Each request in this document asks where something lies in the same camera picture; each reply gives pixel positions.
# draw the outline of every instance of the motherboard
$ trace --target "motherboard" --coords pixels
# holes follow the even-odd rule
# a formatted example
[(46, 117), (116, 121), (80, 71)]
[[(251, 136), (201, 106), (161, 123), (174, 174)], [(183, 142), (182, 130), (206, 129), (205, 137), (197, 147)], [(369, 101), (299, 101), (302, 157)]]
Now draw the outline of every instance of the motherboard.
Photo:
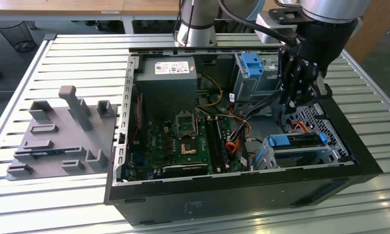
[(227, 117), (199, 117), (181, 112), (174, 119), (150, 121), (144, 150), (132, 150), (128, 180), (199, 176), (239, 171), (239, 161), (226, 154)]

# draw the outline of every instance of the ram slot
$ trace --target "ram slot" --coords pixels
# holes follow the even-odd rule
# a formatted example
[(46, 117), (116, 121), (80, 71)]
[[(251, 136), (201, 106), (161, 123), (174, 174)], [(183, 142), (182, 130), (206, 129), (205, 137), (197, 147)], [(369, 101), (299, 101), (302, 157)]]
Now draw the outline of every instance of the ram slot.
[(217, 133), (219, 136), (218, 145), (219, 145), (221, 158), (222, 158), (225, 170), (227, 170), (229, 169), (229, 160), (227, 160), (227, 154), (226, 154), (226, 148), (225, 148), (225, 137), (222, 135), (218, 117), (215, 117), (214, 121), (215, 121), (215, 126), (217, 126)]
[(221, 138), (219, 134), (219, 125), (217, 121), (210, 118), (205, 118), (205, 132), (206, 132), (206, 141), (209, 155), (211, 159), (213, 171), (215, 173), (222, 173), (225, 170), (225, 161), (222, 156), (222, 147), (221, 147)]

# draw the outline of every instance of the metal slotted table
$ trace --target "metal slotted table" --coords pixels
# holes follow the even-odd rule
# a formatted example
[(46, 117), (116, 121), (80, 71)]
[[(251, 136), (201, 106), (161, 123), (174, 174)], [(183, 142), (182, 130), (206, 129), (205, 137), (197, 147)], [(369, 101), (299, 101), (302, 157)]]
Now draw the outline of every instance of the metal slotted table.
[[(262, 46), (254, 34), (218, 35), (219, 46)], [(33, 100), (65, 106), (61, 85), (88, 105), (121, 108), (130, 47), (171, 47), (170, 35), (58, 35), (45, 40), (0, 118), (0, 233), (390, 233), (390, 100), (347, 53), (329, 67), (334, 99), (385, 173), (317, 206), (132, 227), (102, 204), (106, 174), (6, 181)]]

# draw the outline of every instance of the green motherboard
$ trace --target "green motherboard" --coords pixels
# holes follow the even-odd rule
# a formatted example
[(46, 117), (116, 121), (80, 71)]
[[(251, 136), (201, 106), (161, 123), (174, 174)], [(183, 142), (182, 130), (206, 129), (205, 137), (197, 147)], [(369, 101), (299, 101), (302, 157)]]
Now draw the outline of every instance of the green motherboard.
[[(153, 172), (173, 165), (206, 164), (207, 174), (217, 173), (209, 150), (207, 121), (207, 118), (194, 118), (190, 114), (169, 121), (147, 123), (144, 153), (133, 155), (137, 180), (153, 179)], [(231, 132), (230, 121), (226, 117), (219, 117), (223, 137)], [(226, 172), (235, 171), (239, 171), (239, 162), (235, 157), (229, 157)]]

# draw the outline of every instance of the label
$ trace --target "label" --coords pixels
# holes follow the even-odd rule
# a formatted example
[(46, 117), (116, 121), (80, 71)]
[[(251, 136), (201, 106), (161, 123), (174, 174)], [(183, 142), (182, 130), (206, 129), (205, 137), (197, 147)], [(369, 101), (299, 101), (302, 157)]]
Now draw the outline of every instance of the label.
[(120, 14), (120, 11), (101, 11), (101, 14)]
[(239, 162), (245, 167), (247, 166), (247, 160), (243, 157), (239, 158)]
[(275, 70), (275, 66), (274, 65), (265, 66), (265, 70)]
[(48, 155), (48, 153), (46, 152), (37, 152), (37, 153), (32, 153), (30, 155)]
[(189, 64), (186, 61), (182, 62), (157, 62), (154, 64), (154, 74), (183, 74), (189, 73)]
[(191, 215), (197, 213), (202, 208), (202, 201), (186, 202), (183, 207), (183, 213)]
[(231, 94), (231, 93), (229, 94), (229, 101), (230, 101), (230, 102), (234, 102), (234, 101), (235, 101), (235, 95)]

